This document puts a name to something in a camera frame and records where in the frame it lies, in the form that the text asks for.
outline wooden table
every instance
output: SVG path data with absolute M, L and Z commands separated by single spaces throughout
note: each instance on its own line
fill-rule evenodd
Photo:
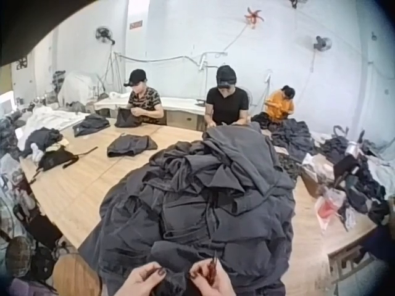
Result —
M 159 149 L 177 141 L 198 140 L 202 135 L 198 131 L 155 125 L 133 129 L 118 129 L 112 125 L 80 138 L 74 138 L 71 128 L 64 130 L 62 134 L 70 142 L 69 151 L 82 153 L 94 146 L 99 148 L 65 170 L 60 166 L 41 173 L 32 189 L 48 218 L 77 248 L 99 222 L 99 206 L 107 191 L 129 171 L 147 163 L 156 152 L 151 150 L 135 157 L 107 158 L 107 146 L 121 133 L 150 135 Z M 21 164 L 30 179 L 35 172 L 34 164 L 29 159 L 23 159 Z M 297 181 L 294 198 L 293 251 L 289 270 L 283 276 L 287 295 L 325 295 L 324 288 L 330 286 L 328 255 L 357 241 L 374 225 L 366 216 L 358 216 L 356 227 L 346 232 L 336 219 L 323 235 L 315 216 L 315 199 L 309 195 L 301 178 Z

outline finger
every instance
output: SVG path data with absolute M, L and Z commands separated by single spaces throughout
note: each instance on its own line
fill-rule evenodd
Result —
M 213 288 L 211 288 L 207 280 L 200 274 L 196 275 L 194 278 L 191 278 L 191 281 L 199 289 L 202 295 L 210 295 L 212 293 Z
M 166 270 L 164 268 L 159 268 L 156 272 L 152 273 L 144 282 L 143 286 L 147 290 L 151 291 L 155 288 L 166 276 Z
M 147 279 L 157 269 L 161 268 L 158 262 L 150 262 L 143 266 L 135 268 L 132 273 L 138 274 L 143 280 Z
M 201 274 L 203 276 L 207 276 L 209 274 L 209 265 L 212 259 L 205 259 L 203 261 L 196 262 L 192 268 L 190 269 L 189 273 L 194 276 L 196 274 Z

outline black cap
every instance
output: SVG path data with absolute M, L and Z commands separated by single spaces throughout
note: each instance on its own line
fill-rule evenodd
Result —
M 217 70 L 217 87 L 229 88 L 231 85 L 236 84 L 236 72 L 229 66 L 224 65 Z
M 130 73 L 129 82 L 124 83 L 124 87 L 127 86 L 136 86 L 140 82 L 144 82 L 147 80 L 146 72 L 143 69 L 136 69 Z

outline wooden stool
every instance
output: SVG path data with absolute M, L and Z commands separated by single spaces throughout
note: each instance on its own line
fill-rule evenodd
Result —
M 99 276 L 77 254 L 61 256 L 52 275 L 59 296 L 101 295 Z

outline worker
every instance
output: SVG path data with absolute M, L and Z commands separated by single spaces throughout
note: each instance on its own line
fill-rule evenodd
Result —
M 218 68 L 217 87 L 207 93 L 204 119 L 208 128 L 247 124 L 248 95 L 235 86 L 236 80 L 236 73 L 230 66 Z
M 236 296 L 230 278 L 222 268 L 219 260 L 215 266 L 215 277 L 210 286 L 207 278 L 209 277 L 209 266 L 211 259 L 206 259 L 195 263 L 189 271 L 192 283 L 197 287 L 202 296 Z M 166 269 L 158 263 L 151 262 L 135 268 L 131 271 L 123 286 L 115 296 L 150 296 L 152 290 L 166 277 Z
M 295 90 L 288 85 L 273 92 L 265 102 L 269 119 L 276 122 L 291 115 L 294 112 L 294 96 Z
M 164 117 L 164 110 L 159 93 L 147 86 L 147 76 L 144 70 L 133 70 L 130 73 L 129 82 L 124 86 L 132 88 L 127 109 L 130 109 L 134 116 L 141 117 L 146 123 L 164 124 L 164 121 L 160 120 Z

